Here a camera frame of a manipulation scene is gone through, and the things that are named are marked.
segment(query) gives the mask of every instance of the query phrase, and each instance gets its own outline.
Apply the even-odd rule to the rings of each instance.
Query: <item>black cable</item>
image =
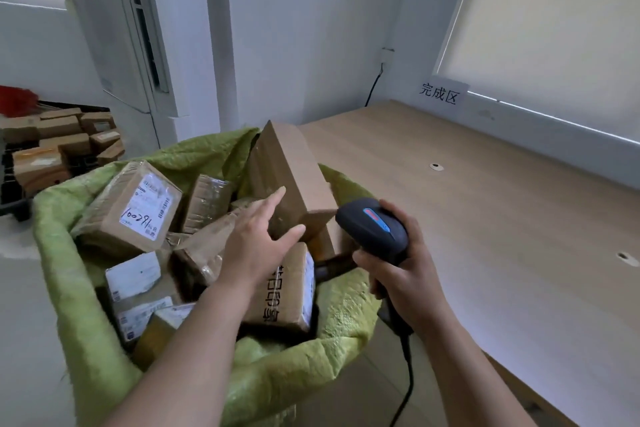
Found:
[[[409,390],[406,391],[406,395],[404,396],[400,407],[398,407],[396,411],[396,415],[394,415],[393,420],[391,420],[391,424],[389,427],[394,427],[400,415],[402,414],[404,407],[409,403],[409,399],[411,398],[411,394],[413,393],[413,365],[411,362],[411,347],[409,346],[409,336],[400,336],[400,344],[402,345],[402,353],[404,354],[404,359],[406,361],[406,365],[409,368]]]
[[[378,83],[378,80],[380,80],[380,76],[382,76],[382,73],[384,72],[384,70],[385,70],[385,64],[380,63],[380,73],[378,73],[378,75],[376,76],[376,81],[373,82],[373,86],[371,87],[371,91],[369,92],[369,97],[367,98],[367,102],[364,104],[365,107],[369,104],[369,100],[371,99],[373,89],[376,87],[376,83]]]

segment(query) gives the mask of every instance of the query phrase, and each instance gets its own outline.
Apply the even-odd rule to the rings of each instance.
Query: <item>left hand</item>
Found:
[[[249,288],[253,292],[281,263],[285,254],[305,233],[305,225],[296,225],[278,240],[267,229],[276,206],[286,189],[252,203],[236,220],[222,256],[222,268],[216,282],[228,287]]]

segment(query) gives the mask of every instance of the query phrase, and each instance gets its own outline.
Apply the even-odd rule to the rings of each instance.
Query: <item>green sack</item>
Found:
[[[242,129],[185,140],[147,158],[183,192],[203,173],[238,183],[258,130]],[[96,298],[104,268],[100,254],[78,250],[69,230],[102,188],[124,167],[114,162],[45,189],[36,196],[34,234],[76,400],[77,424],[94,426],[139,381],[141,372],[120,347]],[[369,193],[340,172],[321,165],[338,204]],[[380,302],[367,275],[355,269],[317,287],[317,337],[285,349],[245,337],[236,343],[223,425],[277,414],[334,380],[373,334]]]

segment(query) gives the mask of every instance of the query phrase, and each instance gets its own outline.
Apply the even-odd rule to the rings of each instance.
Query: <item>human arm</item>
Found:
[[[269,237],[269,219],[284,193],[284,188],[278,189],[238,217],[225,246],[220,276],[103,427],[218,425],[238,327],[255,287],[305,232],[298,225],[277,241]]]
[[[408,258],[399,268],[363,251],[353,258],[369,272],[372,292],[379,295],[378,283],[385,286],[424,344],[449,425],[535,426],[449,306],[417,220],[388,201],[380,204],[404,224]]]

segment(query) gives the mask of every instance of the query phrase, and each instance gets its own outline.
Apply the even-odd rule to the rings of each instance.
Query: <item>white label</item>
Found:
[[[57,160],[58,159],[55,157],[46,158],[46,159],[36,159],[31,163],[31,165],[51,165]]]
[[[316,289],[316,276],[314,274],[314,259],[307,252],[305,265],[305,292],[302,301],[302,320],[307,326],[311,326],[311,314],[314,308],[314,291]]]
[[[172,201],[164,182],[155,174],[147,174],[120,215],[120,223],[156,240]]]
[[[418,90],[419,99],[422,103],[460,105],[467,97],[469,85],[455,80],[449,80],[442,76],[431,75]]]
[[[114,131],[109,131],[107,133],[103,133],[102,135],[96,135],[95,138],[98,140],[107,140],[107,139],[111,139],[112,137],[118,137],[120,135],[120,133],[118,133],[117,130]]]
[[[191,313],[193,306],[195,306],[195,303],[165,307],[164,309],[157,310],[156,316],[163,319],[164,322],[172,326],[173,329],[177,329]]]
[[[93,128],[95,131],[107,131],[111,128],[111,124],[109,122],[95,122]]]
[[[139,338],[145,331],[151,315],[158,309],[164,309],[172,305],[171,297],[166,296],[159,301],[140,304],[133,309],[120,312],[117,316],[118,327],[120,327],[124,341],[129,342]]]
[[[143,253],[105,272],[114,302],[147,292],[160,279],[156,252]]]

